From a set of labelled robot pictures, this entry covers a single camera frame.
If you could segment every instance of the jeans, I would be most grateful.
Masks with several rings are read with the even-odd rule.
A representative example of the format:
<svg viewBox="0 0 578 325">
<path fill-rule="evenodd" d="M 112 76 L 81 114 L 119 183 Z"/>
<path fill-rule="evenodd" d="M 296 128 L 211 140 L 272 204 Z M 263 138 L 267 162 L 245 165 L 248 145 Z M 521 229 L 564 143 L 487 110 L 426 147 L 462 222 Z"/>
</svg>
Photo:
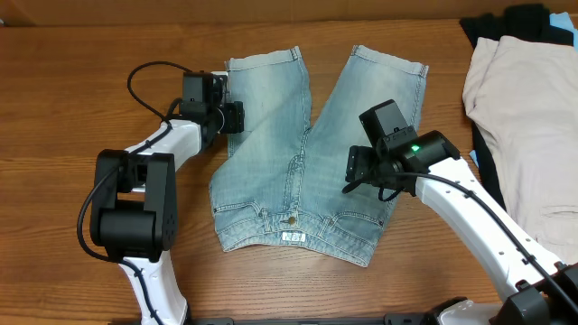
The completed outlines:
<svg viewBox="0 0 578 325">
<path fill-rule="evenodd" d="M 350 146 L 370 146 L 359 114 L 394 99 L 417 127 L 428 67 L 355 46 L 312 127 L 299 48 L 226 65 L 231 99 L 244 104 L 245 131 L 228 136 L 228 159 L 210 182 L 223 249 L 299 246 L 368 266 L 396 201 L 379 201 L 378 189 L 366 184 L 341 193 Z"/>
</svg>

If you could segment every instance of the brown wall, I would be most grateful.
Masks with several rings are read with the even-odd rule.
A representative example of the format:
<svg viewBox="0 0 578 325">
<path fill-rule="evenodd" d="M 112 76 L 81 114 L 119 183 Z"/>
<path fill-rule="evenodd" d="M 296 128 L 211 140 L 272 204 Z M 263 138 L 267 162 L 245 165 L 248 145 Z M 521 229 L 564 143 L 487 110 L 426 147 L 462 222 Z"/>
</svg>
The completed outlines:
<svg viewBox="0 0 578 325">
<path fill-rule="evenodd" d="M 538 0 L 0 0 L 9 25 L 302 22 L 458 18 L 499 14 Z M 553 12 L 578 13 L 578 0 L 544 0 Z"/>
</svg>

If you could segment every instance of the wood grain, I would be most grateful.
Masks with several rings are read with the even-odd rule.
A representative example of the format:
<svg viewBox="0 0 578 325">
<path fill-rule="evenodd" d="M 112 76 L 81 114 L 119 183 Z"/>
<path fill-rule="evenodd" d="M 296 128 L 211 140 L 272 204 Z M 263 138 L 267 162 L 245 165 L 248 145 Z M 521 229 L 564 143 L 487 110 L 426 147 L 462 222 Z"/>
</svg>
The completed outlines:
<svg viewBox="0 0 578 325">
<path fill-rule="evenodd" d="M 124 274 L 82 252 L 75 224 L 97 154 L 135 144 L 158 126 L 126 91 L 127 74 L 141 63 L 223 70 L 230 57 L 299 45 L 317 117 L 351 47 L 365 44 L 428 64 L 420 132 L 440 130 L 464 157 L 471 150 L 461 91 L 472 49 L 456 20 L 3 28 L 0 43 L 0 323 L 139 317 Z M 178 70 L 153 67 L 134 85 L 165 109 L 180 96 L 181 82 Z M 178 173 L 172 259 L 195 317 L 379 316 L 424 311 L 458 295 L 498 300 L 457 236 L 407 195 L 368 268 L 301 248 L 223 253 L 208 183 L 226 159 L 224 144 L 220 139 Z"/>
</svg>

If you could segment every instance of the robotic arm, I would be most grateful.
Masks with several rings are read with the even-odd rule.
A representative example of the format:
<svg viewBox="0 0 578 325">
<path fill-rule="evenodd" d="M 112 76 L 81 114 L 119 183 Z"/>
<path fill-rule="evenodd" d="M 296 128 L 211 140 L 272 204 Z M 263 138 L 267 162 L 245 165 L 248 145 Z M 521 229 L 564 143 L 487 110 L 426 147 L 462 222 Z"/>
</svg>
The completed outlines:
<svg viewBox="0 0 578 325">
<path fill-rule="evenodd" d="M 125 151 L 97 160 L 91 239 L 119 263 L 135 291 L 142 325 L 301 324 L 300 320 L 192 320 L 170 248 L 177 232 L 175 172 L 219 133 L 243 131 L 242 103 L 228 101 L 226 72 L 184 74 L 178 115 Z M 360 117 L 372 147 L 352 146 L 343 192 L 361 183 L 407 191 L 437 212 L 480 261 L 503 305 L 456 298 L 427 313 L 383 319 L 307 320 L 315 325 L 574 324 L 578 265 L 566 266 L 530 238 L 481 187 L 459 151 L 439 132 L 417 136 L 389 100 Z M 145 193 L 143 202 L 119 192 Z"/>
</svg>

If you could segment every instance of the wooden tabletop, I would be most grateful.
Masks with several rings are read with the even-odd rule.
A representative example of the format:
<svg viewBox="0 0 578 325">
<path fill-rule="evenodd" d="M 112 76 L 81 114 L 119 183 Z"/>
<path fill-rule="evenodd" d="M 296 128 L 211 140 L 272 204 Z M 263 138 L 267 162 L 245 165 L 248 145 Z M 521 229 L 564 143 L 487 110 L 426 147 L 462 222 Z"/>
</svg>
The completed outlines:
<svg viewBox="0 0 578 325">
<path fill-rule="evenodd" d="M 472 49 L 457 20 L 0 28 L 0 44 L 0 323 L 140 317 L 126 276 L 85 255 L 75 225 L 97 154 L 136 144 L 159 125 L 126 90 L 126 76 L 144 62 L 223 70 L 231 57 L 299 45 L 315 118 L 351 47 L 364 44 L 429 65 L 420 133 L 437 129 L 464 157 L 471 150 L 461 91 Z M 134 87 L 165 110 L 181 83 L 179 70 L 152 67 L 136 75 Z M 208 183 L 225 159 L 221 138 L 177 174 L 172 260 L 195 317 L 382 316 L 425 311 L 454 296 L 499 300 L 465 245 L 407 194 L 368 268 L 293 247 L 223 253 Z"/>
</svg>

